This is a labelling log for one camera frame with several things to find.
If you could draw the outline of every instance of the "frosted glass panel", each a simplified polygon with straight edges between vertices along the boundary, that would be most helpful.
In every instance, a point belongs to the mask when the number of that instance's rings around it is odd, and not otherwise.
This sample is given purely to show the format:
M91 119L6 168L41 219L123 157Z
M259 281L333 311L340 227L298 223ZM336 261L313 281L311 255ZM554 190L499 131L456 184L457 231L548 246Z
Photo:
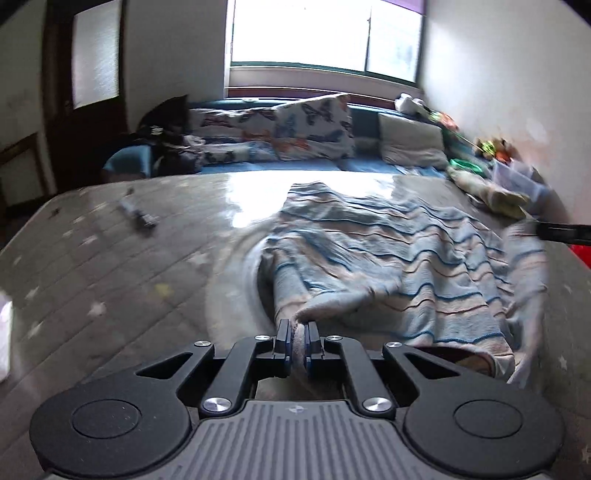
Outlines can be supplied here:
M120 19L121 0L112 0L74 17L74 108L119 95Z
M415 81L422 16L384 1L374 1L369 34L368 71Z
M366 0L237 0L232 60L363 71L370 12Z

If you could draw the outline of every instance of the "striped blanket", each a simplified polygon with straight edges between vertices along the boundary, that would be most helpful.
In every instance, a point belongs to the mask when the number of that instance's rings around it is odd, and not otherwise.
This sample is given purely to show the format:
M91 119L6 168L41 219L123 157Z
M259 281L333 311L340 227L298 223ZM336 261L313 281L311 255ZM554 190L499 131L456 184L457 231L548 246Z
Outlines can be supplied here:
M274 286L277 320L316 320L370 348L395 339L468 350L504 380L515 373L515 351L527 351L523 378L539 346L545 291L543 246L529 229L517 224L501 240L409 191L355 198L295 184L260 272Z

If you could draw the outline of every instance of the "white pillow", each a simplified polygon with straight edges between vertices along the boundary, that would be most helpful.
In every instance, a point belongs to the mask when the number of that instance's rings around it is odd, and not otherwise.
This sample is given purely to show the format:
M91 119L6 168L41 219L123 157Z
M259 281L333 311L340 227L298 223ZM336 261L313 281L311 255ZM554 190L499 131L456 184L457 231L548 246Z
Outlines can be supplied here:
M382 159L403 167L435 167L445 170L449 166L443 153L441 128L415 122L404 117L379 114L382 137Z

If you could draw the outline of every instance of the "stuffed toy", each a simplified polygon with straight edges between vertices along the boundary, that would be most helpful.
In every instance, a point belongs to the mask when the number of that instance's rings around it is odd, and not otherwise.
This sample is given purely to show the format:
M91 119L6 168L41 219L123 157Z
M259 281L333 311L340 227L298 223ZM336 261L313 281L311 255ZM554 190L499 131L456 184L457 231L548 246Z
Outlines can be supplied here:
M496 158L498 161L508 165L511 163L511 145L502 138L493 138L489 141L483 142L477 138L474 142L474 155L477 157L484 157L487 160Z

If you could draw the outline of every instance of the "red object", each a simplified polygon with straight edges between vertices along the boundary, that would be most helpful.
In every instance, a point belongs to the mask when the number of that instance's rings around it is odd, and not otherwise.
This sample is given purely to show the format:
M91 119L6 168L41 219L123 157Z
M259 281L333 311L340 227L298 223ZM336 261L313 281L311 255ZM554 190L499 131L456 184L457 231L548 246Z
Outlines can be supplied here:
M571 245L570 249L585 263L585 265L591 268L591 247L586 245Z

